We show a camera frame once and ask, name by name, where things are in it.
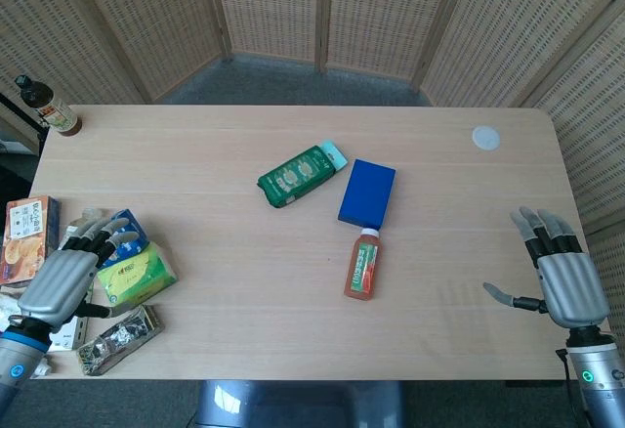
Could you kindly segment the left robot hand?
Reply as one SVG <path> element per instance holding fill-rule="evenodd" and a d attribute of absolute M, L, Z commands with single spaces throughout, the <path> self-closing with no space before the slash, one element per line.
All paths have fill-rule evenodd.
<path fill-rule="evenodd" d="M 73 317 L 110 319 L 133 310 L 134 303 L 114 307 L 86 301 L 94 279 L 117 248 L 140 237 L 123 230 L 126 218 L 91 220 L 70 233 L 52 252 L 18 301 L 21 312 L 9 317 L 9 328 L 45 340 Z"/>

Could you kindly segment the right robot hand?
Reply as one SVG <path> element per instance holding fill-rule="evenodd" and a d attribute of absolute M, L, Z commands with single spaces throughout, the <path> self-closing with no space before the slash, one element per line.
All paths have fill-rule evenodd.
<path fill-rule="evenodd" d="M 600 325 L 609 314 L 599 272 L 571 225 L 545 209 L 520 207 L 510 214 L 536 272 L 543 297 L 515 297 L 492 283 L 482 286 L 497 302 L 547 314 L 567 329 Z"/>

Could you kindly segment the green snack packet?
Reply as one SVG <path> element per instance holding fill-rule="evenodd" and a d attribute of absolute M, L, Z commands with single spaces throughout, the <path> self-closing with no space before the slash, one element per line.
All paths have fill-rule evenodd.
<path fill-rule="evenodd" d="M 316 189 L 348 164 L 331 141 L 312 146 L 260 176 L 257 186 L 274 208 L 282 208 Z"/>

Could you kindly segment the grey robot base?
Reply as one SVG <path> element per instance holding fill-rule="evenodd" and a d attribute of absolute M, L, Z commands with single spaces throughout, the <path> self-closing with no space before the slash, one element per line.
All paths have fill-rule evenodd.
<path fill-rule="evenodd" d="M 405 428 L 397 381 L 206 380 L 192 428 Z"/>

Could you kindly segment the white crumpled wrapper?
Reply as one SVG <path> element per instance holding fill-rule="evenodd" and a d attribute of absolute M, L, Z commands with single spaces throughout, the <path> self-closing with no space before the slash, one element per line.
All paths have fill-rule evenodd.
<path fill-rule="evenodd" d="M 10 316 L 20 316 L 18 299 L 12 295 L 0 293 L 0 323 L 7 325 Z"/>

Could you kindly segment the orange snack box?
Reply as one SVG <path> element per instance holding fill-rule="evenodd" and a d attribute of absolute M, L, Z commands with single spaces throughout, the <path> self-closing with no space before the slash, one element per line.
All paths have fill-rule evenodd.
<path fill-rule="evenodd" d="M 0 285 L 27 285 L 59 246 L 60 205 L 50 196 L 12 200 L 6 206 Z"/>

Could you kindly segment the white carton box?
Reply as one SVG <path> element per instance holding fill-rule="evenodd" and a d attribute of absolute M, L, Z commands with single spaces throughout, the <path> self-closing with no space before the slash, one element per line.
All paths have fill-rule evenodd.
<path fill-rule="evenodd" d="M 50 334 L 52 345 L 50 352 L 68 352 L 76 350 L 85 343 L 88 318 L 73 317 L 56 333 Z"/>

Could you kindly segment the beige milk tea bottle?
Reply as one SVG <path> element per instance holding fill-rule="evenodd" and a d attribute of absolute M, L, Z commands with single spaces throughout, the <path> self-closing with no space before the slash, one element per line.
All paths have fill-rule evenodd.
<path fill-rule="evenodd" d="M 107 209 L 87 207 L 84 208 L 80 217 L 72 220 L 65 229 L 66 235 L 71 235 L 83 226 L 104 218 L 109 218 L 111 213 Z"/>

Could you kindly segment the blue cookie pack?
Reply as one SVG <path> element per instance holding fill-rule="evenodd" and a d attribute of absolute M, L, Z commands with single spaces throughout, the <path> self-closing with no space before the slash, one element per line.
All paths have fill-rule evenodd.
<path fill-rule="evenodd" d="M 135 232 L 139 236 L 132 241 L 121 243 L 116 251 L 104 263 L 106 267 L 140 254 L 149 245 L 149 240 L 145 231 L 130 209 L 120 210 L 112 216 L 113 220 L 119 218 L 126 218 L 128 220 L 128 224 L 118 228 L 114 235 Z"/>

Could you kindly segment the green tissue pack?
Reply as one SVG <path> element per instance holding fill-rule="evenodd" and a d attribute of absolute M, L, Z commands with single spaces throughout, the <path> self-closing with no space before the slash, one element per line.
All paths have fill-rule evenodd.
<path fill-rule="evenodd" d="M 108 303 L 114 307 L 140 305 L 178 281 L 156 243 L 133 257 L 101 269 L 98 279 Z"/>

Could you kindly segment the silver foil snack pack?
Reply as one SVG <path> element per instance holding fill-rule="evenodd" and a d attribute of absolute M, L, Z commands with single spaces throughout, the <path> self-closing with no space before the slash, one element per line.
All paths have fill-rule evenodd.
<path fill-rule="evenodd" d="M 151 305 L 141 305 L 130 315 L 76 350 L 82 374 L 101 376 L 141 348 L 163 330 Z"/>

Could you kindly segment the dark sauce bottle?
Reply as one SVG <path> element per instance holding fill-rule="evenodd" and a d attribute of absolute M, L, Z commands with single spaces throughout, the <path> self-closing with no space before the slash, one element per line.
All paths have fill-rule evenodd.
<path fill-rule="evenodd" d="M 60 135 L 70 137 L 81 130 L 82 119 L 47 84 L 25 74 L 17 76 L 15 83 L 21 100 Z"/>

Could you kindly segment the black stand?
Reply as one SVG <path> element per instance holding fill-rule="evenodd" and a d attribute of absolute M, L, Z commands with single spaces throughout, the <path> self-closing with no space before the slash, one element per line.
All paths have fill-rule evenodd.
<path fill-rule="evenodd" d="M 39 122 L 35 121 L 30 115 L 24 112 L 20 107 L 14 104 L 1 92 L 0 104 L 10 110 L 16 117 L 18 117 L 22 122 L 26 123 L 30 128 L 34 129 L 37 133 L 37 139 L 40 143 L 43 143 L 46 140 L 47 129 L 44 128 Z"/>

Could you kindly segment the orange juice bottle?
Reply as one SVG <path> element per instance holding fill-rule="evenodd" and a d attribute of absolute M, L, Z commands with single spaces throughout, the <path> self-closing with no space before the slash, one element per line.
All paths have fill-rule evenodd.
<path fill-rule="evenodd" d="M 373 297 L 375 270 L 381 249 L 379 231 L 362 229 L 354 243 L 344 287 L 345 296 L 359 300 L 369 300 Z"/>

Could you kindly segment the blue box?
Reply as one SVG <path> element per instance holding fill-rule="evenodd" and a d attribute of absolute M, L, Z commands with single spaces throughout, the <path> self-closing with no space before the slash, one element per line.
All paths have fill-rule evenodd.
<path fill-rule="evenodd" d="M 354 162 L 338 220 L 362 228 L 383 226 L 396 171 L 362 159 Z"/>

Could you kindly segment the woven wooden folding screen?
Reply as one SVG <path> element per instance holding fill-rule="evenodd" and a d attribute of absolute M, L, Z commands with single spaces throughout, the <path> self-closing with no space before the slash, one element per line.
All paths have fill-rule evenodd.
<path fill-rule="evenodd" d="M 600 264 L 625 263 L 625 0 L 0 0 L 0 98 L 153 103 L 237 54 L 551 117 Z"/>

